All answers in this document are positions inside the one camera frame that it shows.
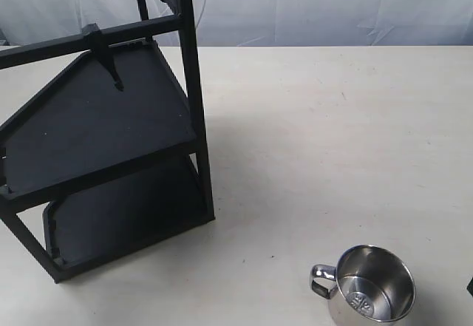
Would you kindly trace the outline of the stainless steel mug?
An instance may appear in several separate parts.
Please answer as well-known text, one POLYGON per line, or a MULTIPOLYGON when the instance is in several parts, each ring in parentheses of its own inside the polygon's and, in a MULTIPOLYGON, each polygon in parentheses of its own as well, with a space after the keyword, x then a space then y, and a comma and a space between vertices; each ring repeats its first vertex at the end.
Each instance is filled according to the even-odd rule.
POLYGON ((310 288, 327 300, 336 325, 394 325, 407 317, 416 299, 405 263, 374 245, 349 248, 334 266, 315 264, 310 288))

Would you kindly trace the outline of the black object at edge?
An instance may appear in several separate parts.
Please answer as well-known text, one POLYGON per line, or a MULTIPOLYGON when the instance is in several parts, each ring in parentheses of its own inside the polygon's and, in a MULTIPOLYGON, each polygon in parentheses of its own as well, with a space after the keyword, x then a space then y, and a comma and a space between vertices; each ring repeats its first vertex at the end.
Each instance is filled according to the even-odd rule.
POLYGON ((473 278, 468 283, 466 290, 469 292, 471 296, 473 296, 473 278))

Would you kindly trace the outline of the black shelf rack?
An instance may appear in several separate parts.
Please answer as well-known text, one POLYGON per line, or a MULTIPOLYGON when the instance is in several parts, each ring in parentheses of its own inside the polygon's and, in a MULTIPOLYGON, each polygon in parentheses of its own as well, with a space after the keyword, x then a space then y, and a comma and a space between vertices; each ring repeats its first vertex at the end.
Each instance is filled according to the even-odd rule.
POLYGON ((215 218, 193 0, 1 52, 74 55, 1 125, 1 220, 59 283, 215 218))

